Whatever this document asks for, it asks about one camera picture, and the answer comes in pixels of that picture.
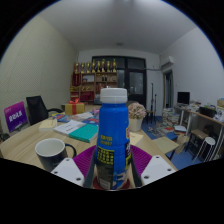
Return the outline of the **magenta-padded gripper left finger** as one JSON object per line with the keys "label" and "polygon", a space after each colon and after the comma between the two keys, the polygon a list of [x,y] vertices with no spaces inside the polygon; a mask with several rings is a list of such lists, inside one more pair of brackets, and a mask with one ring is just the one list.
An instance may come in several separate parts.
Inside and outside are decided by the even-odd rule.
{"label": "magenta-padded gripper left finger", "polygon": [[52,174],[84,188],[92,186],[94,177],[95,146],[91,146],[74,158],[65,158]]}

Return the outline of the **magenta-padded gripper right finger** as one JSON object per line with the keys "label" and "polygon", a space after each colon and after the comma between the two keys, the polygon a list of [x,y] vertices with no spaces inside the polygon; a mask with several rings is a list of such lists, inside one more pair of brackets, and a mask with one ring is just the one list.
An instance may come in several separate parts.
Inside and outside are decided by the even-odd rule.
{"label": "magenta-padded gripper right finger", "polygon": [[151,156],[137,146],[131,146],[131,152],[136,187],[148,185],[175,172],[160,155]]}

